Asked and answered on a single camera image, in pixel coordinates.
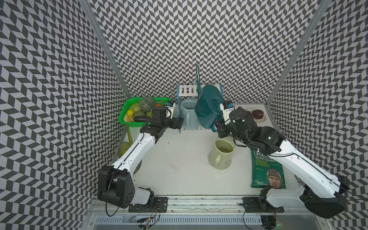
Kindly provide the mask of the light blue watering can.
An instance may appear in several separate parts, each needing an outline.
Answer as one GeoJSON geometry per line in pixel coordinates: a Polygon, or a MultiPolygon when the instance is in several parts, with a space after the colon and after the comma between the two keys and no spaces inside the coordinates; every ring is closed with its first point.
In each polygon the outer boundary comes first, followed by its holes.
{"type": "Polygon", "coordinates": [[[195,112],[197,99],[187,98],[182,101],[181,111],[183,117],[183,128],[186,130],[194,130],[200,126],[199,120],[195,112]]]}

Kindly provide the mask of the cream watering can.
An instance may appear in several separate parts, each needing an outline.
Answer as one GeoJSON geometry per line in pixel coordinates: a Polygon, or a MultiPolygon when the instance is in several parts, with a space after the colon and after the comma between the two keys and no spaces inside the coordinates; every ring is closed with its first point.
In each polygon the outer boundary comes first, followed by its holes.
{"type": "Polygon", "coordinates": [[[209,163],[215,169],[227,169],[231,165],[235,149],[236,146],[231,137],[217,138],[212,150],[209,152],[209,163]]]}

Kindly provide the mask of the dark teal watering can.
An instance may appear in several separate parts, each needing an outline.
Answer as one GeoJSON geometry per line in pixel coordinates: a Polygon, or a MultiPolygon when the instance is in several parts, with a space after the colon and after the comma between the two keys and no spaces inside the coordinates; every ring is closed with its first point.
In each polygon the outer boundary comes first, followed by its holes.
{"type": "Polygon", "coordinates": [[[222,84],[201,85],[199,65],[195,65],[195,89],[197,89],[197,104],[195,112],[201,126],[216,132],[215,122],[223,119],[220,104],[224,102],[222,84]]]}

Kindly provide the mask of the blue white slatted shelf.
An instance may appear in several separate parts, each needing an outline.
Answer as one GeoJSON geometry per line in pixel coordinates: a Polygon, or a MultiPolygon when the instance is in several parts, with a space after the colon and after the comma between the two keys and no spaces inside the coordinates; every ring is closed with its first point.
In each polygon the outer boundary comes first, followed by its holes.
{"type": "MultiPolygon", "coordinates": [[[[197,89],[195,89],[195,85],[178,85],[177,88],[177,99],[179,102],[179,116],[182,117],[182,111],[181,111],[181,105],[182,105],[182,101],[187,99],[187,98],[195,98],[198,100],[198,96],[197,96],[197,89]]],[[[183,132],[211,132],[210,129],[205,129],[201,126],[194,129],[194,130],[186,130],[183,128],[181,129],[183,132]]]]}

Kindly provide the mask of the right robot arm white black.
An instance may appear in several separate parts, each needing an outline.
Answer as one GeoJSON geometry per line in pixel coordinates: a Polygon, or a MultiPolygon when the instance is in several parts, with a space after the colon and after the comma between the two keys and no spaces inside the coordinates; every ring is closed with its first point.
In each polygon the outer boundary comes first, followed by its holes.
{"type": "Polygon", "coordinates": [[[220,138],[231,137],[241,142],[241,147],[261,153],[282,164],[305,184],[292,189],[264,188],[258,198],[260,209],[297,208],[329,219],[347,209],[345,193],[350,180],[345,176],[331,174],[297,150],[276,129],[260,127],[252,113],[238,108],[220,109],[223,119],[215,122],[220,138]]]}

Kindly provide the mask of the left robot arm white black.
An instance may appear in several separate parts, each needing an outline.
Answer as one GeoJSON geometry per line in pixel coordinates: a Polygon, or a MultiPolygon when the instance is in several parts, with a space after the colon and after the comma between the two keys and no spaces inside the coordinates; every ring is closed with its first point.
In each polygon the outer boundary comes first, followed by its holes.
{"type": "Polygon", "coordinates": [[[134,185],[133,174],[151,148],[157,144],[166,129],[181,129],[183,118],[173,117],[175,103],[152,109],[152,117],[146,119],[135,142],[111,166],[104,166],[98,174],[97,197],[106,204],[120,208],[141,205],[154,209],[154,192],[134,185]]]}

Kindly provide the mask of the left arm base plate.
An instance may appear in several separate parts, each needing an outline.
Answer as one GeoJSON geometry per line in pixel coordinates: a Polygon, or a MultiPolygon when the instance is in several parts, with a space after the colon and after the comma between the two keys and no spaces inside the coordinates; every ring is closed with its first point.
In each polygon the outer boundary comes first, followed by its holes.
{"type": "Polygon", "coordinates": [[[148,212],[158,212],[166,213],[168,205],[168,197],[156,197],[153,196],[149,198],[147,204],[131,204],[129,205],[129,213],[148,213],[148,212]]]}

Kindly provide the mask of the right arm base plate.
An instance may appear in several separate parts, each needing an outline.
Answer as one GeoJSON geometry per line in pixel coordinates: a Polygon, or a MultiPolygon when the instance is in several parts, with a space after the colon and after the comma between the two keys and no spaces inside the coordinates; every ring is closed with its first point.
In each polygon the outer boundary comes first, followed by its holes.
{"type": "Polygon", "coordinates": [[[284,208],[275,208],[271,206],[266,200],[259,197],[250,196],[243,197],[241,206],[243,206],[246,212],[251,213],[284,213],[284,208]]]}

